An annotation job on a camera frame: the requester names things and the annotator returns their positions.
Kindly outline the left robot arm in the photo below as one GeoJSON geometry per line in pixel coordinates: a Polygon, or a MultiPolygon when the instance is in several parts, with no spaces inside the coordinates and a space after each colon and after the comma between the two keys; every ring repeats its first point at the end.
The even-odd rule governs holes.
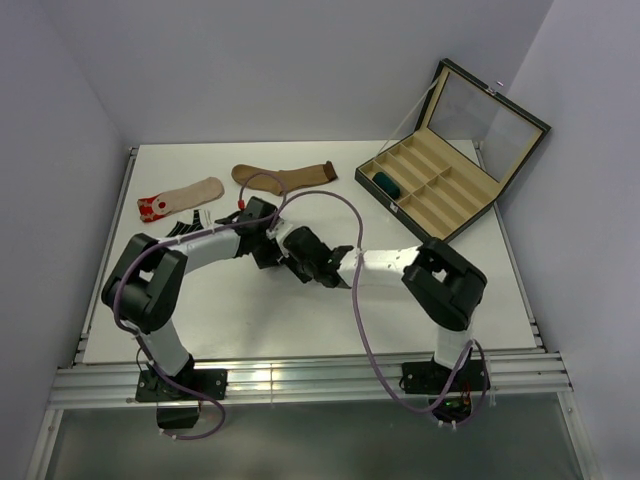
{"type": "Polygon", "coordinates": [[[207,228],[166,238],[136,234],[116,262],[101,301],[116,326],[134,335],[162,370],[158,385],[170,398],[183,399],[195,386],[193,357],[172,321],[184,277],[214,262],[270,252],[267,229],[277,212],[275,205],[253,196],[207,228]]]}

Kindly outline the green christmas bear sock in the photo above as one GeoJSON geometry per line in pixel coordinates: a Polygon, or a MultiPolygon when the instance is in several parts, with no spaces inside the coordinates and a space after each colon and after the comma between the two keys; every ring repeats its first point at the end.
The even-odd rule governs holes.
{"type": "Polygon", "coordinates": [[[385,172],[377,172],[372,181],[392,200],[397,200],[401,197],[400,187],[385,172]]]}

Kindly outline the brown long sock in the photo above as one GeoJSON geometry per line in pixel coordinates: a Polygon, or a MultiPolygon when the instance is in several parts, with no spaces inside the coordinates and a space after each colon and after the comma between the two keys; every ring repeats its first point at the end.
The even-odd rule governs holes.
{"type": "Polygon", "coordinates": [[[232,179],[241,186],[276,196],[303,188],[328,184],[338,179],[330,161],[291,170],[266,170],[239,164],[231,170],[232,179]]]}

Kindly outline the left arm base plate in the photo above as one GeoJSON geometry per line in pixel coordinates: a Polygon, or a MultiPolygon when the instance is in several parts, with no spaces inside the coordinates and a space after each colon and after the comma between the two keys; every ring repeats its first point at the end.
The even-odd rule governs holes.
{"type": "Polygon", "coordinates": [[[135,401],[167,403],[176,401],[223,400],[228,380],[226,369],[196,369],[184,378],[162,378],[154,369],[139,374],[135,401]]]}

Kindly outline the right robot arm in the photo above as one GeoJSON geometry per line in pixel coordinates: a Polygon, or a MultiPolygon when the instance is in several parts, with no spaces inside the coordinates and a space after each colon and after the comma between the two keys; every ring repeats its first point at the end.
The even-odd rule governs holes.
{"type": "Polygon", "coordinates": [[[281,223],[268,232],[283,262],[304,283],[326,288],[356,288],[361,280],[375,286],[404,286],[437,327],[433,378],[452,390],[468,374],[466,355],[472,318],[488,283],[486,275],[438,238],[404,249],[329,248],[306,226],[281,223]]]}

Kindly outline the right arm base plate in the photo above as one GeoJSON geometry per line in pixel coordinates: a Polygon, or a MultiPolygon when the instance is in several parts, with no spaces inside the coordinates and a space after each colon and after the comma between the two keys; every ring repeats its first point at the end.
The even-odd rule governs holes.
{"type": "MultiPolygon", "coordinates": [[[[456,373],[449,388],[450,392],[482,392],[491,382],[484,372],[481,360],[467,360],[456,373]]],[[[405,362],[401,365],[402,376],[399,387],[406,394],[439,395],[451,371],[433,360],[405,362]]]]}

